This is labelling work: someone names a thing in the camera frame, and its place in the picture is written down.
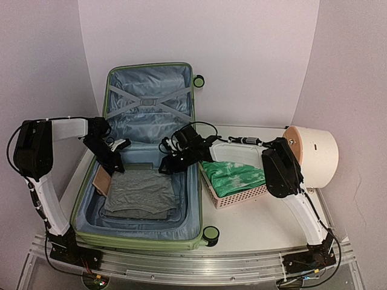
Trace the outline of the pink perforated plastic basket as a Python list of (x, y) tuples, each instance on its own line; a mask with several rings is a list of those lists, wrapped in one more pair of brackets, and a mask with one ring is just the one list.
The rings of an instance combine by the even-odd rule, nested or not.
[(259, 186), (254, 189), (246, 190), (243, 192), (239, 192), (237, 194), (226, 196), (224, 198), (217, 197), (208, 177), (206, 176), (204, 169), (202, 165), (200, 164), (200, 170), (201, 170), (201, 176), (203, 179), (204, 184), (207, 187), (207, 191), (209, 193), (209, 198), (211, 199), (214, 207), (216, 209), (222, 209), (225, 207), (229, 207), (231, 205), (240, 204), (244, 201), (247, 201), (249, 199), (253, 199), (259, 195), (267, 193), (266, 185)]

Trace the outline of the green hard-shell suitcase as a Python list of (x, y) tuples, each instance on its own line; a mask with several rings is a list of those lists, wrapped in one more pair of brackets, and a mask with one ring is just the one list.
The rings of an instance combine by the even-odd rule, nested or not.
[(188, 148), (178, 130), (195, 126), (195, 75), (184, 62), (120, 66), (106, 80), (102, 115), (108, 141), (124, 171), (111, 174), (107, 195), (95, 186), (100, 163), (91, 161), (71, 217), (76, 236), (99, 247), (185, 251), (204, 245), (200, 162), (209, 147), (195, 137)]

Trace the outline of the white cylindrical container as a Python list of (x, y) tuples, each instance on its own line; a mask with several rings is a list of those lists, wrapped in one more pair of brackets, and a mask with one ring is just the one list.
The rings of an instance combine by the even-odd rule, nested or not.
[(324, 188), (332, 180), (339, 162), (339, 149), (327, 130), (288, 127), (283, 137), (301, 167), (307, 188)]

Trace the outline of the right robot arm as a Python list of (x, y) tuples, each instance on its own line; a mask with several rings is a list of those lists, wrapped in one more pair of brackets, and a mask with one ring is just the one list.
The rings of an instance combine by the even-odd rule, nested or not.
[[(180, 173), (193, 164), (207, 161), (214, 163), (215, 155), (210, 148), (223, 138), (213, 134), (203, 138), (192, 123), (175, 131), (171, 137), (164, 137), (159, 150), (165, 154), (159, 172), (166, 175)], [(275, 198), (285, 202), (307, 238), (307, 250), (287, 254), (283, 265), (289, 274), (312, 271), (329, 266), (340, 266), (342, 253), (336, 254), (334, 245), (340, 244), (332, 229), (322, 221), (309, 194), (304, 187), (301, 165), (292, 152), (288, 140), (277, 137), (264, 142), (254, 137), (228, 137), (228, 144), (258, 146), (261, 154), (265, 185)]]

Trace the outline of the curved aluminium rail base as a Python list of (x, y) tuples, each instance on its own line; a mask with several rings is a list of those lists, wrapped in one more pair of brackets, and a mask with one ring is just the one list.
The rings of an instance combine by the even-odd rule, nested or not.
[[(301, 232), (243, 234), (221, 237), (217, 246), (195, 250), (138, 251), (103, 248), (99, 274), (109, 278), (109, 289), (134, 283), (171, 288), (273, 289), (279, 279), (289, 279), (282, 260), (305, 248)], [(34, 237), (18, 282), (18, 289), (84, 289), (82, 268), (47, 262), (44, 237)]]

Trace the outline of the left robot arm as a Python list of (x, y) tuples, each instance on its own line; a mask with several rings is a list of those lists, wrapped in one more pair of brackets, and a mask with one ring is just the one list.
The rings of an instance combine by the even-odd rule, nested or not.
[(130, 146), (131, 141), (126, 138), (107, 143), (110, 133), (111, 127), (103, 117), (57, 117), (25, 120), (11, 136), (17, 141), (7, 161), (25, 179), (33, 206), (44, 222), (45, 237), (52, 244), (47, 261), (81, 266), (89, 272), (100, 268), (102, 252), (77, 244), (76, 232), (55, 192), (51, 171), (54, 143), (77, 138), (109, 174), (123, 173), (119, 151)]

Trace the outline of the grey garment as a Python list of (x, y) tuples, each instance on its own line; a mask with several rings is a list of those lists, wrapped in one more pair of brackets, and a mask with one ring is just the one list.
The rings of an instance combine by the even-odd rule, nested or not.
[(102, 213), (109, 218), (165, 220), (176, 208), (170, 176), (127, 170), (113, 174)]

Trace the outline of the brown card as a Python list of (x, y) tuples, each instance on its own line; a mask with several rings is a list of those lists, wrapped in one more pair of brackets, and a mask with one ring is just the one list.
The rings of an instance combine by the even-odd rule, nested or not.
[(92, 181), (92, 185), (95, 187), (98, 194), (107, 197), (111, 181), (112, 176), (102, 166), (99, 166)]

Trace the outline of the green tie-dye garment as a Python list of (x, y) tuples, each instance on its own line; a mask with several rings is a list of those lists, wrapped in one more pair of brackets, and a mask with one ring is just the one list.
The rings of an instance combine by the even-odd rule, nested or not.
[(201, 163), (217, 197), (224, 198), (265, 184), (264, 170), (229, 161)]

